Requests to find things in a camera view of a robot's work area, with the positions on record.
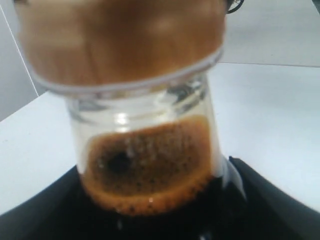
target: coffee crema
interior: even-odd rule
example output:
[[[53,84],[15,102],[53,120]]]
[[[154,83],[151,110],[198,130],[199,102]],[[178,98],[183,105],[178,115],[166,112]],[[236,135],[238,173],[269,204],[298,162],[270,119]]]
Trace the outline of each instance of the coffee crema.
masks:
[[[223,43],[225,0],[15,1],[35,72],[67,86],[174,73]]]
[[[206,117],[190,116],[93,138],[80,177],[105,210],[129,216],[167,213],[194,200],[214,178],[214,150]]]

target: cork lid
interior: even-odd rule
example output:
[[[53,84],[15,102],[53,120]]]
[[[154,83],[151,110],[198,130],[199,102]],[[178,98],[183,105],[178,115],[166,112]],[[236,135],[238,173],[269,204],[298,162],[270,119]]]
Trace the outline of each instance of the cork lid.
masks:
[[[223,43],[225,0],[16,0],[18,38],[54,85],[132,83],[192,66]]]

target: clear glass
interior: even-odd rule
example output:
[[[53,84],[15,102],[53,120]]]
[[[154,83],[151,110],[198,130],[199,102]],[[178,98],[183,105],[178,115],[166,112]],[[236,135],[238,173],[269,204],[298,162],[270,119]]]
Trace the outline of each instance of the clear glass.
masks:
[[[164,214],[222,176],[206,72],[170,87],[66,102],[82,184],[105,210]]]

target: black base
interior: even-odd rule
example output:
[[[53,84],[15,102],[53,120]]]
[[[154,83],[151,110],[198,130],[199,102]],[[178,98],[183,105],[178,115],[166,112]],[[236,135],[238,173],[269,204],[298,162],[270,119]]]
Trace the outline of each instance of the black base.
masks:
[[[214,196],[205,193],[197,203],[170,216],[127,217],[121,221],[116,220],[119,215],[102,212],[91,203],[74,167],[47,189],[2,215],[0,239],[319,239],[319,213],[284,194],[240,159],[230,158],[230,162],[242,177],[246,202],[233,184],[219,191],[218,179],[206,191],[215,192]]]

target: glass rim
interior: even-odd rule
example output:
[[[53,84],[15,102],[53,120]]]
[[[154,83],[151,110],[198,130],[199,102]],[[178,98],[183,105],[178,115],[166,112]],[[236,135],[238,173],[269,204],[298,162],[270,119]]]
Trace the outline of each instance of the glass rim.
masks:
[[[55,94],[67,96],[69,95],[74,97],[91,97],[92,95],[104,95],[118,91],[134,91],[139,89],[148,89],[163,84],[177,85],[186,80],[185,76],[195,75],[216,65],[222,55],[223,47],[219,47],[214,53],[210,54],[204,59],[196,62],[193,65],[181,68],[178,71],[155,77],[122,83],[102,84],[95,86],[74,86],[46,81],[42,77],[38,76],[36,73],[34,73],[33,76],[36,82],[38,82],[42,87],[46,88],[47,90]]]

